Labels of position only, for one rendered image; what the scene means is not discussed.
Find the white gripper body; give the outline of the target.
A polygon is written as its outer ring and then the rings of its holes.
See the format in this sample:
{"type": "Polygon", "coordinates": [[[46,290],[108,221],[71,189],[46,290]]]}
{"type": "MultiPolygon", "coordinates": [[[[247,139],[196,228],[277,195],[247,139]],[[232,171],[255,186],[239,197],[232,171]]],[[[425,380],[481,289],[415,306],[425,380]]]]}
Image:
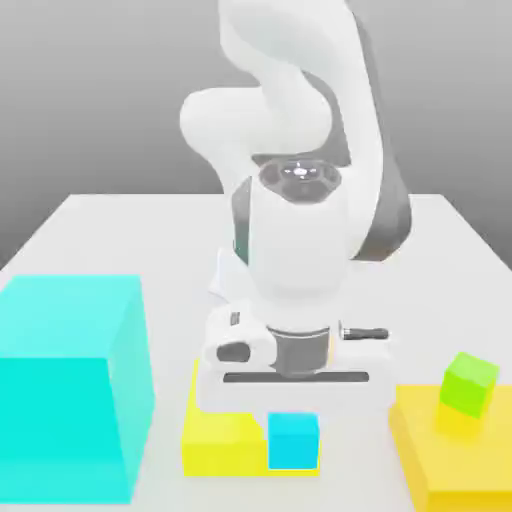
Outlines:
{"type": "Polygon", "coordinates": [[[388,342],[339,342],[326,368],[300,378],[198,362],[198,406],[206,412],[376,413],[394,399],[395,358],[388,342]]]}

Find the small blue cube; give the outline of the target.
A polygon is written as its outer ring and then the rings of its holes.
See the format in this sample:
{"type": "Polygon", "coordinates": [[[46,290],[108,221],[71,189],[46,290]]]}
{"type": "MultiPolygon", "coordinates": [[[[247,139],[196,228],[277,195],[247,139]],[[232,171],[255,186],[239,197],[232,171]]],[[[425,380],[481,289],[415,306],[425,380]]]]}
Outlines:
{"type": "Polygon", "coordinates": [[[318,467],[320,427],[313,413],[269,413],[268,465],[271,470],[314,470],[318,467]]]}

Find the small green cube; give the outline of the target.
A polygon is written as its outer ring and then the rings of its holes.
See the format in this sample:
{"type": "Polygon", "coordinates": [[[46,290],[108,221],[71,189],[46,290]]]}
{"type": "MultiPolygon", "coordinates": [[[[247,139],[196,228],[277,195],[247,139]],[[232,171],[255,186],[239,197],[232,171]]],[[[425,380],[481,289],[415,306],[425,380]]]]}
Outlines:
{"type": "Polygon", "coordinates": [[[488,408],[499,366],[467,352],[459,352],[444,372],[440,402],[461,414],[479,419],[488,408]]]}

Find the large yellow box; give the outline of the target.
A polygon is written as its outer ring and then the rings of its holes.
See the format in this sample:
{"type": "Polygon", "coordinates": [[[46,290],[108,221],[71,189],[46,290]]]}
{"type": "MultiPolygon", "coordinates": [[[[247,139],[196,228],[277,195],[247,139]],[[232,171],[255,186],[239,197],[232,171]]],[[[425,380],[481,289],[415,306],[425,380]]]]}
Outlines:
{"type": "Polygon", "coordinates": [[[194,477],[299,477],[314,470],[271,470],[268,438],[249,413],[210,413],[197,405],[199,362],[195,361],[181,435],[183,473],[194,477]]]}

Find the large orange box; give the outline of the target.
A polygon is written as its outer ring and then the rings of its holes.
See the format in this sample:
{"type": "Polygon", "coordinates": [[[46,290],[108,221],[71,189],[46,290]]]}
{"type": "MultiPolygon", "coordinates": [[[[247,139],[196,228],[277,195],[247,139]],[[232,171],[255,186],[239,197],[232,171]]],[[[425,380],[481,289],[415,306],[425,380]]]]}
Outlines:
{"type": "Polygon", "coordinates": [[[435,385],[401,385],[389,427],[415,512],[512,512],[512,385],[479,419],[440,402],[435,385]]]}

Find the large cyan box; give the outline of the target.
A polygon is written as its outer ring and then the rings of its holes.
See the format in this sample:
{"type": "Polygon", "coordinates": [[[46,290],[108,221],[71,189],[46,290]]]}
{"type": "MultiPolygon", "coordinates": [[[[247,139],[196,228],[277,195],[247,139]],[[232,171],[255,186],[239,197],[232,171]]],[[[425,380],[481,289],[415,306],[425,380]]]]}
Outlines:
{"type": "Polygon", "coordinates": [[[0,504],[127,504],[155,405],[135,275],[0,290],[0,504]]]}

